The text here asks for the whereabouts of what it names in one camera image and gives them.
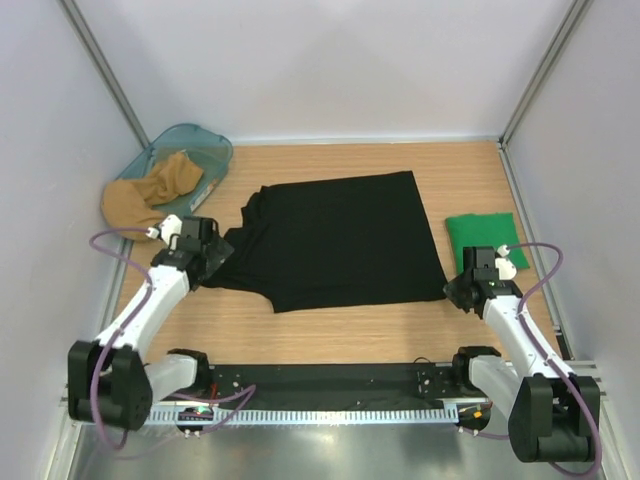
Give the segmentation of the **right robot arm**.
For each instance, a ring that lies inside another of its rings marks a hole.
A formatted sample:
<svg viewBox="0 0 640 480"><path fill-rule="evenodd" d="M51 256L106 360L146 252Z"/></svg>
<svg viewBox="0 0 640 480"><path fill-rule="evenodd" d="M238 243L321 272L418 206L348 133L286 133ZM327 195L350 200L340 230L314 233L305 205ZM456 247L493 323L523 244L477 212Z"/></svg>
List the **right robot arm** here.
<svg viewBox="0 0 640 480"><path fill-rule="evenodd" d="M508 421L508 440L525 463L602 460L601 392L591 376L577 374L551 347L533 320L529 296L516 285L511 247L466 247L463 270L444 288L460 310L475 313L499 337L508 355L492 347L462 347L453 358L452 387L479 390Z"/></svg>

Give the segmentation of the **black tank top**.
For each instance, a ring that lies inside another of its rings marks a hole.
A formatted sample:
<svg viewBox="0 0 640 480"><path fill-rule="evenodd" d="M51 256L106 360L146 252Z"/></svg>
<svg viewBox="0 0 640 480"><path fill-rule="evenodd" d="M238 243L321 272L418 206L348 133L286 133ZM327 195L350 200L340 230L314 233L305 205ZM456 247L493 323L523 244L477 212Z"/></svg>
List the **black tank top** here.
<svg viewBox="0 0 640 480"><path fill-rule="evenodd" d="M241 215L208 288L257 293L276 313L445 297L410 171L264 186Z"/></svg>

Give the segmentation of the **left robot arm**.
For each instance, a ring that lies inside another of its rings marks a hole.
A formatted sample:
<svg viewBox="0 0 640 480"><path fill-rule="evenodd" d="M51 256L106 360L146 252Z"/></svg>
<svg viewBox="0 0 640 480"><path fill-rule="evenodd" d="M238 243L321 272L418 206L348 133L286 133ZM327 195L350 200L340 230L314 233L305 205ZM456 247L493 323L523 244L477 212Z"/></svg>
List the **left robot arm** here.
<svg viewBox="0 0 640 480"><path fill-rule="evenodd" d="M128 431L142 427L152 406L182 392L204 398L212 387L208 357L173 349L147 364L146 353L174 308L229 258L233 248L212 218L170 215L145 230L164 243L127 306L92 341L76 341L68 352L69 416Z"/></svg>

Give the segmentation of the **green tank top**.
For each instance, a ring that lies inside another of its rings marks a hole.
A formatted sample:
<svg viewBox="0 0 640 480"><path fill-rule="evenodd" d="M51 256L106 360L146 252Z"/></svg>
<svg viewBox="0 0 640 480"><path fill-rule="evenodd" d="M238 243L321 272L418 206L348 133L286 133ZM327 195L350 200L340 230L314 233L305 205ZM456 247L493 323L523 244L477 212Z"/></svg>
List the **green tank top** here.
<svg viewBox="0 0 640 480"><path fill-rule="evenodd" d="M463 272L465 247L488 247L519 244L514 215L509 212L464 214L448 217L445 226L455 257L456 273Z"/></svg>

